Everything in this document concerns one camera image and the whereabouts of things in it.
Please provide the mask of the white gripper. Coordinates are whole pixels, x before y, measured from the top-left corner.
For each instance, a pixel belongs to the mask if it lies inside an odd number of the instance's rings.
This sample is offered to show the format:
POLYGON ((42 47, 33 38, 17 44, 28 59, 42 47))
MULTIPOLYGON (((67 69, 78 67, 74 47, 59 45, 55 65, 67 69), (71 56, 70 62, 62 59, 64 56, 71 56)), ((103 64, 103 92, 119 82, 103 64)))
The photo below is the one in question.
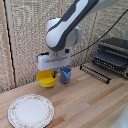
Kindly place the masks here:
MULTIPOLYGON (((45 76, 50 77, 50 70, 63 66, 67 66, 71 63, 71 50, 64 49, 59 52, 46 52, 41 53, 37 57, 37 67, 40 71, 46 70, 45 76)), ((53 70, 53 78, 58 76, 58 71, 53 70)))

